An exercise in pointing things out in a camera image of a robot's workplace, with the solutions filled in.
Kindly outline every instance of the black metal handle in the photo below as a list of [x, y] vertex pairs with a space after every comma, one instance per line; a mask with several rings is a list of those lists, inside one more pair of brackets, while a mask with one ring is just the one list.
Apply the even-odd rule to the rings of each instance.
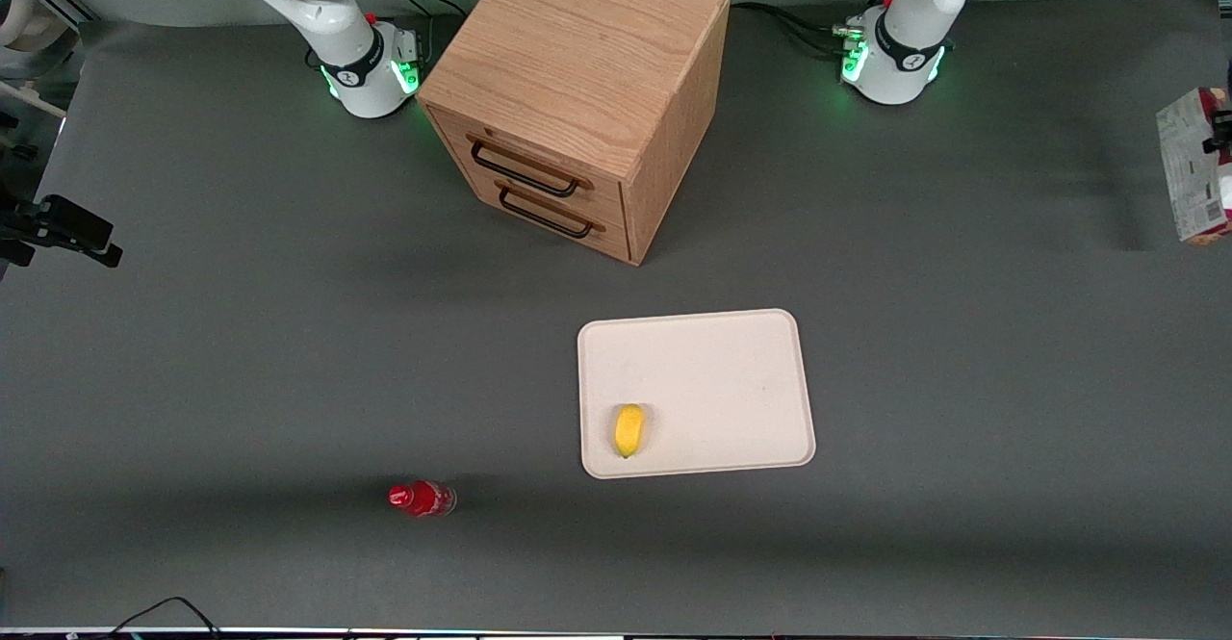
[[557, 233], [561, 233], [563, 236], [568, 236], [569, 238], [577, 238], [578, 240], [582, 240], [583, 238], [585, 238], [586, 236], [589, 236], [590, 234], [590, 229], [595, 227], [595, 224], [593, 224], [590, 222], [586, 222], [585, 228], [582, 228], [582, 231], [573, 231], [572, 228], [565, 228], [565, 227], [556, 223], [552, 219], [542, 218], [541, 216], [536, 215], [535, 212], [532, 212], [530, 210], [524, 210], [524, 208], [519, 207], [517, 205], [511, 205], [509, 201], [505, 200], [505, 197], [508, 197], [508, 196], [509, 196], [509, 189], [508, 187], [501, 187], [500, 189], [500, 206], [501, 207], [505, 207], [506, 210], [509, 210], [510, 212], [514, 212], [517, 216], [526, 217], [526, 218], [531, 219], [535, 223], [546, 226], [546, 227], [551, 228], [552, 231], [554, 231]]
[[488, 170], [496, 171], [500, 175], [505, 176], [506, 179], [516, 180], [517, 183], [524, 184], [524, 185], [530, 185], [531, 187], [533, 187], [536, 190], [542, 190], [542, 192], [547, 192], [549, 196], [553, 196], [553, 197], [568, 197], [569, 195], [573, 195], [574, 190], [578, 189], [578, 179], [570, 180], [569, 181], [569, 186], [564, 187], [564, 189], [551, 187], [551, 185], [548, 185], [546, 183], [542, 183], [542, 181], [538, 181], [538, 180], [535, 180], [533, 178], [531, 178], [529, 175], [522, 175], [519, 171], [515, 171], [515, 170], [511, 170], [511, 169], [506, 169], [505, 166], [503, 166], [500, 164], [496, 164], [496, 163], [489, 162], [488, 159], [484, 159], [483, 157], [479, 155], [479, 150], [480, 149], [483, 149], [483, 142], [479, 142], [478, 139], [476, 139], [474, 144], [471, 146], [471, 158], [474, 159], [474, 163], [479, 164], [480, 166], [483, 166], [483, 168], [485, 168]]

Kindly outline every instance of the plastic tray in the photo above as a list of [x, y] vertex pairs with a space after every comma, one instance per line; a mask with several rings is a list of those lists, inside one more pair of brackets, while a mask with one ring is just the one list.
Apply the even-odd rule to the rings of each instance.
[[[582, 464], [595, 478], [807, 464], [817, 451], [796, 318], [781, 310], [593, 322], [578, 334]], [[612, 444], [622, 404], [641, 449]]]

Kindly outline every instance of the cardboard box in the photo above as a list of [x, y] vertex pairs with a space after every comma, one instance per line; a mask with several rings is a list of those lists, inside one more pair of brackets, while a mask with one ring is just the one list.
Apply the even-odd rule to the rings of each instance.
[[1230, 109], [1223, 89], [1201, 88], [1156, 113], [1177, 236], [1207, 245], [1232, 233], [1232, 152], [1216, 142]]

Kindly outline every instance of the wooden cabinet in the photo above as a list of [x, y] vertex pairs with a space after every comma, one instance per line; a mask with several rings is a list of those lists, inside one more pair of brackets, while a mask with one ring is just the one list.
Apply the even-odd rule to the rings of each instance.
[[731, 0], [480, 0], [419, 91], [476, 196], [641, 264], [715, 115]]

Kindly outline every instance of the gray table surface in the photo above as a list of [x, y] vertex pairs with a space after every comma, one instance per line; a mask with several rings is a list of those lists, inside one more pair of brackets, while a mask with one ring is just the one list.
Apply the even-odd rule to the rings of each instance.
[[[126, 255], [0, 285], [6, 625], [1232, 634], [1232, 243], [1177, 243], [1154, 134], [1223, 80], [1214, 0], [972, 5], [898, 109], [734, 12], [641, 269], [480, 205], [416, 107], [347, 117], [290, 28], [95, 38], [48, 183]], [[586, 476], [584, 323], [756, 307], [809, 465]]]

